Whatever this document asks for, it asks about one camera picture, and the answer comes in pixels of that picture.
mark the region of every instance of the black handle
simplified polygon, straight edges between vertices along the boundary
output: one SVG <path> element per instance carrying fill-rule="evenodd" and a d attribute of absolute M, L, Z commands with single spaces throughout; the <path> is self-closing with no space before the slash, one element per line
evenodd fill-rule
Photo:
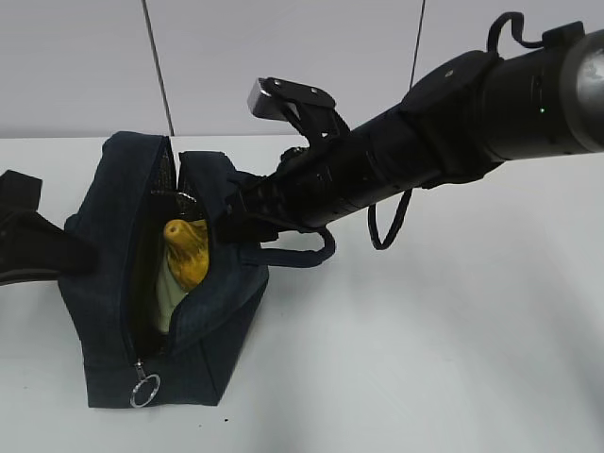
<path fill-rule="evenodd" d="M 294 268 L 316 267 L 336 252 L 336 241 L 327 228 L 316 232 L 323 238 L 324 244 L 320 250 L 242 248 L 242 263 Z"/>

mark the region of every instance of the white table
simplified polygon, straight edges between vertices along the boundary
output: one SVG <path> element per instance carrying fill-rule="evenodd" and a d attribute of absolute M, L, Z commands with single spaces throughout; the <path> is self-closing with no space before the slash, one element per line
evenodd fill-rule
<path fill-rule="evenodd" d="M 102 141 L 3 140 L 0 172 L 41 177 L 40 213 L 62 225 Z M 266 174 L 299 143 L 173 146 Z M 0 287 L 0 450 L 601 452 L 602 174 L 604 155 L 542 159 L 418 192 L 386 252 L 372 249 L 364 213 L 334 224 L 332 260 L 272 271 L 217 408 L 88 409 L 57 285 Z M 379 207 L 382 230 L 394 204 Z"/>

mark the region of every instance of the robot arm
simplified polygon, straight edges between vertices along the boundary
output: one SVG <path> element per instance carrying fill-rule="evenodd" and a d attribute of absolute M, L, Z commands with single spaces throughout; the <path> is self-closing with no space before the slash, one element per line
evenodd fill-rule
<path fill-rule="evenodd" d="M 251 176 L 229 199 L 217 231 L 225 242 L 273 241 L 280 231 L 324 231 L 369 208 L 372 241 L 387 248 L 402 225 L 414 188 L 481 179 L 506 160 L 604 151 L 604 30 L 581 22 L 522 40 L 523 16 L 500 16 L 487 51 L 472 51 L 420 80 L 391 109 L 353 130 L 322 90 L 259 79 L 252 113 L 288 121 L 309 141 L 281 156 L 269 176 Z M 497 53 L 512 22 L 515 59 Z M 382 243 L 375 204 L 404 193 Z"/>

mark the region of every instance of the light green object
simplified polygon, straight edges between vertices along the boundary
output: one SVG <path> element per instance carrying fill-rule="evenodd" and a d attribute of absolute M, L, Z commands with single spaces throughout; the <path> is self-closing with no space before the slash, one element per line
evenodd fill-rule
<path fill-rule="evenodd" d="M 158 282 L 156 285 L 156 294 L 158 297 L 158 318 L 156 327 L 161 333 L 167 334 L 170 329 L 170 319 L 176 306 L 188 294 L 182 288 L 170 272 L 166 252 L 163 252 L 161 267 L 159 268 Z"/>

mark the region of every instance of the dark blue bag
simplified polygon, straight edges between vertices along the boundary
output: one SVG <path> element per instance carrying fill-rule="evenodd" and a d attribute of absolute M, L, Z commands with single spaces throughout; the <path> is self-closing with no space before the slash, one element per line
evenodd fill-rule
<path fill-rule="evenodd" d="M 59 279 L 82 343 L 90 407 L 218 404 L 266 288 L 267 265 L 310 267 L 335 251 L 328 234 L 319 252 L 218 243 L 212 226 L 247 174 L 222 153 L 187 152 L 180 160 L 176 181 L 167 137 L 115 134 L 65 224 L 99 254 L 94 273 Z M 210 268 L 161 335 L 152 322 L 161 232 L 186 215 L 208 222 Z"/>

